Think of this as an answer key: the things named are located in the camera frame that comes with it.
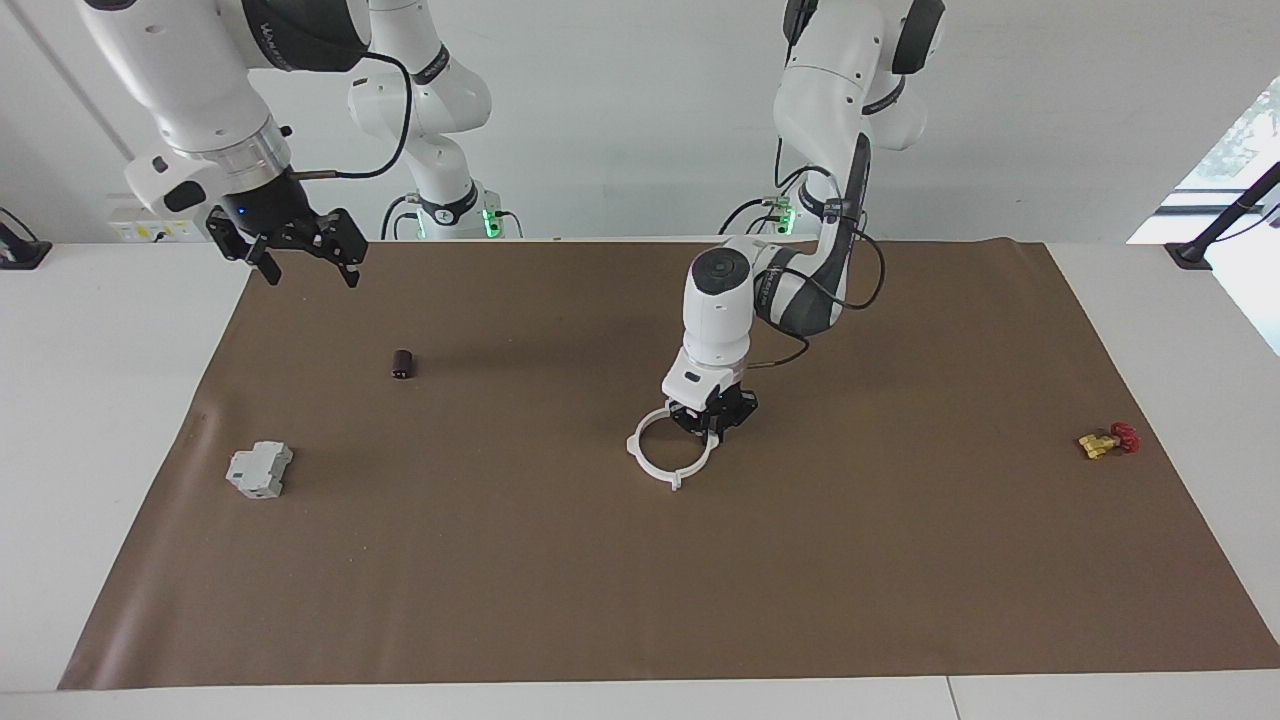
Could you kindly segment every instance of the black clamp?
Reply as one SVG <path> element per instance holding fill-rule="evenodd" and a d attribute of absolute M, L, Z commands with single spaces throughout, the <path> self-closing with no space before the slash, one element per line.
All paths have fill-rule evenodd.
<path fill-rule="evenodd" d="M 713 395 L 703 413 L 694 413 L 675 401 L 667 409 L 677 425 L 685 432 L 703 438 L 705 445 L 712 433 L 723 442 L 724 433 L 730 428 L 745 423 L 759 406 L 754 392 L 745 391 L 741 384 L 736 384 L 722 393 Z"/>

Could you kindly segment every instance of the brown paper mat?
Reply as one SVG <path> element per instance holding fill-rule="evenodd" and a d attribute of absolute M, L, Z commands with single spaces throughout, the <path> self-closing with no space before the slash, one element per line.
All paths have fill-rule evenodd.
<path fill-rule="evenodd" d="M 1280 666 L 1042 246 L 887 246 L 879 305 L 751 373 L 760 410 L 685 489 L 649 479 L 625 438 L 696 252 L 379 245 L 357 291 L 282 258 L 61 687 Z M 1116 420 L 1142 454 L 1084 460 Z M 223 479 L 260 439 L 297 455 L 275 501 Z"/>

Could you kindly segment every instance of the power outlet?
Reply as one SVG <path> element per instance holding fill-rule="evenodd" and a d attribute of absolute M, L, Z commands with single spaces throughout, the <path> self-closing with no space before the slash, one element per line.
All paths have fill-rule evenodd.
<path fill-rule="evenodd" d="M 108 223 L 122 242 L 209 242 L 204 228 L 191 220 L 163 220 L 141 208 L 111 213 Z"/>

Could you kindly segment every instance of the window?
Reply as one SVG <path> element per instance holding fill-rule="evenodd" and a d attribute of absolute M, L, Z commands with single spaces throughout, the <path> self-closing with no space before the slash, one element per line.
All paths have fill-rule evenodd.
<path fill-rule="evenodd" d="M 1217 214 L 1280 161 L 1280 78 L 1231 126 L 1161 208 L 1162 214 Z"/>

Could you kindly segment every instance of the black cylindrical object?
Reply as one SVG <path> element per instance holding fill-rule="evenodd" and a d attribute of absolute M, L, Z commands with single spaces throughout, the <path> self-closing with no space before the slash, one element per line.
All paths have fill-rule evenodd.
<path fill-rule="evenodd" d="M 397 380 L 407 380 L 413 377 L 413 354 L 408 350 L 397 350 L 392 360 L 392 377 Z"/>

